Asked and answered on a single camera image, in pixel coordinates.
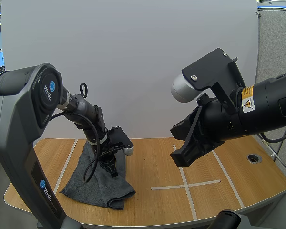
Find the white backdrop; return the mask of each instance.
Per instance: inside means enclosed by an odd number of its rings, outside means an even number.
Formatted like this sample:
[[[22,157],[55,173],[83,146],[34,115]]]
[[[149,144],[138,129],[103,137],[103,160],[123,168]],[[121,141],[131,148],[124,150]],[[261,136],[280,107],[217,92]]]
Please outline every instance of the white backdrop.
[[[7,70],[48,62],[63,84],[103,109],[107,127],[130,138],[172,136],[197,105],[171,95],[181,70],[217,47],[254,84],[256,0],[4,0],[2,43]],[[63,117],[43,137],[84,138]]]

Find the black cable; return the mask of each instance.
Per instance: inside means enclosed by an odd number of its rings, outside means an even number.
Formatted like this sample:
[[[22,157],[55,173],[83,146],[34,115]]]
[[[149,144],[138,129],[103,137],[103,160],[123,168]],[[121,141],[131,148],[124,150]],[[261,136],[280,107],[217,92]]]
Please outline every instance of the black cable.
[[[68,112],[60,112],[60,113],[57,113],[57,114],[55,114],[55,115],[52,115],[52,117],[50,118],[49,121],[51,121],[52,119],[57,118],[57,117],[59,117],[59,116],[68,115],[68,114],[70,114],[70,113],[68,113]]]
[[[276,154],[278,154],[280,152],[283,142],[284,142],[284,140],[280,142],[280,145],[278,146]]]
[[[283,141],[283,140],[286,139],[286,135],[285,135],[284,137],[282,137],[282,138],[279,138],[279,139],[269,139],[269,138],[267,138],[267,137],[265,136],[264,133],[261,133],[261,136],[262,136],[262,138],[263,138],[265,141],[267,141],[267,142],[269,142],[269,143],[278,143],[278,142],[281,142],[281,141]]]
[[[74,116],[78,116],[78,117],[82,118],[83,120],[85,120],[85,121],[92,127],[92,130],[93,130],[93,132],[94,132],[95,139],[96,139],[96,154],[94,154],[95,159],[92,160],[92,161],[90,162],[90,164],[87,166],[87,168],[86,168],[86,170],[85,170],[85,173],[84,173],[84,176],[83,176],[83,181],[84,181],[84,183],[87,183],[87,182],[92,178],[92,176],[93,176],[93,174],[94,174],[94,172],[95,172],[95,170],[96,170],[97,164],[98,164],[98,160],[99,160],[99,156],[100,156],[100,138],[99,138],[99,135],[98,135],[98,133],[97,133],[97,130],[96,130],[94,124],[93,124],[87,117],[85,117],[85,116],[83,116],[83,115],[81,115],[81,114],[68,113],[68,112],[60,112],[60,113],[58,113],[58,114],[53,115],[53,116],[50,118],[50,121],[51,121],[52,119],[57,118],[57,117],[62,116],[62,115],[74,115]],[[85,178],[86,178],[86,173],[87,173],[89,167],[93,164],[93,162],[95,162],[95,163],[94,163],[92,172],[91,172],[91,174],[89,175],[88,179],[85,180]]]

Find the wego logo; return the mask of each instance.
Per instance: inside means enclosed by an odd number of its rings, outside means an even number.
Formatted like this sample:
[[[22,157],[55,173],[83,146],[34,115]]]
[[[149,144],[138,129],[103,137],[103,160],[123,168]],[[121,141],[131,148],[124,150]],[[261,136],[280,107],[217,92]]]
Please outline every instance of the wego logo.
[[[40,182],[40,188],[43,189],[44,194],[49,199],[49,201],[52,201],[51,195],[49,194],[49,191],[46,188],[46,182],[44,180],[41,180]]]
[[[48,89],[47,85],[44,86],[44,91],[45,91],[48,99],[51,101],[52,98],[51,98],[51,94],[49,92],[49,89]]]

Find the white tape line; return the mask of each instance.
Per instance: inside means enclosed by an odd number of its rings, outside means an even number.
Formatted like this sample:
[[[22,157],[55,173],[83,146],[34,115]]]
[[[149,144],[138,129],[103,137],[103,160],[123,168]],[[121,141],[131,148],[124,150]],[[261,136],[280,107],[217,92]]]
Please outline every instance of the white tape line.
[[[56,195],[56,193],[57,193],[59,184],[61,183],[61,179],[62,179],[62,176],[63,176],[65,170],[66,170],[66,167],[67,167],[67,165],[68,165],[68,162],[69,162],[69,160],[70,160],[70,158],[71,158],[71,156],[72,156],[72,153],[73,153],[73,150],[74,150],[74,148],[75,148],[75,146],[76,146],[76,143],[77,143],[77,139],[74,141],[74,144],[73,144],[73,146],[72,146],[72,149],[71,149],[71,151],[70,151],[70,153],[69,153],[69,155],[68,155],[68,158],[67,158],[65,164],[63,165],[61,174],[59,175],[59,178],[58,178],[58,180],[57,180],[57,182],[56,182],[56,186],[55,186],[55,189],[54,189],[54,194],[55,194],[55,195]]]
[[[183,187],[184,185],[160,186],[160,187],[151,187],[151,190],[174,189],[174,188],[183,188]]]
[[[219,183],[220,180],[211,180],[211,181],[206,181],[206,182],[201,182],[201,183],[195,183],[195,184],[189,184],[189,187],[194,187],[194,186],[200,186],[200,185],[209,185],[209,184],[214,184],[214,183]]]
[[[198,220],[197,214],[196,214],[196,210],[195,210],[195,206],[194,206],[194,203],[193,203],[193,200],[192,200],[192,196],[191,196],[191,193],[190,193],[189,186],[188,186],[188,184],[186,182],[186,178],[185,178],[185,174],[184,174],[183,168],[179,167],[179,170],[180,170],[180,173],[181,173],[183,185],[185,187],[185,192],[186,192],[187,198],[189,200],[189,204],[190,204],[193,220]]]
[[[214,156],[215,156],[217,162],[219,163],[221,169],[223,170],[223,172],[224,172],[224,174],[225,174],[225,177],[228,179],[229,184],[230,184],[230,186],[231,186],[231,188],[232,188],[234,194],[236,195],[236,198],[237,198],[237,200],[238,200],[240,206],[241,206],[242,208],[244,208],[245,206],[244,206],[244,204],[243,204],[243,202],[242,202],[242,199],[240,198],[240,196],[239,196],[239,194],[238,194],[238,192],[237,192],[237,190],[236,190],[236,188],[235,188],[235,186],[234,186],[234,184],[233,184],[231,178],[229,177],[227,171],[225,170],[224,165],[221,163],[221,161],[220,161],[219,157],[217,156],[217,154],[215,153],[215,151],[212,150],[212,152],[213,152],[213,154],[214,154]]]

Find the silver cylindrical joint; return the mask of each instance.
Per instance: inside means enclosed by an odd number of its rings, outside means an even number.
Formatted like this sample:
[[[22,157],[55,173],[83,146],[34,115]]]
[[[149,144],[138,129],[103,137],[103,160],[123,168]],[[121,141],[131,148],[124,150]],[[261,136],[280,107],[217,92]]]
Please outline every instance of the silver cylindrical joint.
[[[188,103],[201,93],[195,90],[182,74],[174,79],[171,92],[173,97],[181,103]]]

